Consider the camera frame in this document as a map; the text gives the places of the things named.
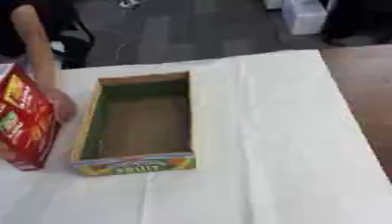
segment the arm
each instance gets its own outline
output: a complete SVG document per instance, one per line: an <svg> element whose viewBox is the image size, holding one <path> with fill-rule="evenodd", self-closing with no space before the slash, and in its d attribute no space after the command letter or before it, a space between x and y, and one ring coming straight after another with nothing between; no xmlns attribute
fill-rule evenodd
<svg viewBox="0 0 392 224"><path fill-rule="evenodd" d="M11 13L10 19L26 44L39 89L54 106L57 120L60 123L69 121L75 116L76 106L67 94L56 88L54 55L37 12L33 6L19 6Z"/></svg>
<svg viewBox="0 0 392 224"><path fill-rule="evenodd" d="M31 5L22 5L11 13L11 21L26 44L36 82L41 89L54 88L54 55L39 16Z"/></svg>

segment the black shirt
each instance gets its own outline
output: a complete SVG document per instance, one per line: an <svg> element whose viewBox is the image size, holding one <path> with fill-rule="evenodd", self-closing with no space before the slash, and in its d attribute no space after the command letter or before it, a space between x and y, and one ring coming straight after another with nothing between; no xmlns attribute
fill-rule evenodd
<svg viewBox="0 0 392 224"><path fill-rule="evenodd" d="M65 3L69 0L0 0L0 55L17 57L25 53L25 43L11 22L11 13L19 6L34 6L50 40L56 40L70 21Z"/></svg>

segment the white box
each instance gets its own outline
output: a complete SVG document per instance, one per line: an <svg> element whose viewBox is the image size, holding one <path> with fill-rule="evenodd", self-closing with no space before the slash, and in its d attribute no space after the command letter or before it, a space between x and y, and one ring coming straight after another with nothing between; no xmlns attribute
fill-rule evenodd
<svg viewBox="0 0 392 224"><path fill-rule="evenodd" d="M327 16L318 0L284 0L282 14L294 35L319 33Z"/></svg>

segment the wooden surface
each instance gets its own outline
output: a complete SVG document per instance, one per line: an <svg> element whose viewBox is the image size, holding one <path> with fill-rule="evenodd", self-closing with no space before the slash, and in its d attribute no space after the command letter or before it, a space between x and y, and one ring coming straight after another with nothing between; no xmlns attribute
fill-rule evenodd
<svg viewBox="0 0 392 224"><path fill-rule="evenodd" d="M321 54L392 180L392 45L329 49Z"/></svg>

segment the cereal box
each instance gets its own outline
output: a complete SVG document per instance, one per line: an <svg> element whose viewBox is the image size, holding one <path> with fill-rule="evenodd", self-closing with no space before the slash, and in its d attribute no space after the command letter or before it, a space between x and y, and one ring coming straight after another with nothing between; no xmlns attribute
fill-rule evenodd
<svg viewBox="0 0 392 224"><path fill-rule="evenodd" d="M21 171L44 166L60 125L53 106L16 64L0 65L0 141L5 160Z"/></svg>

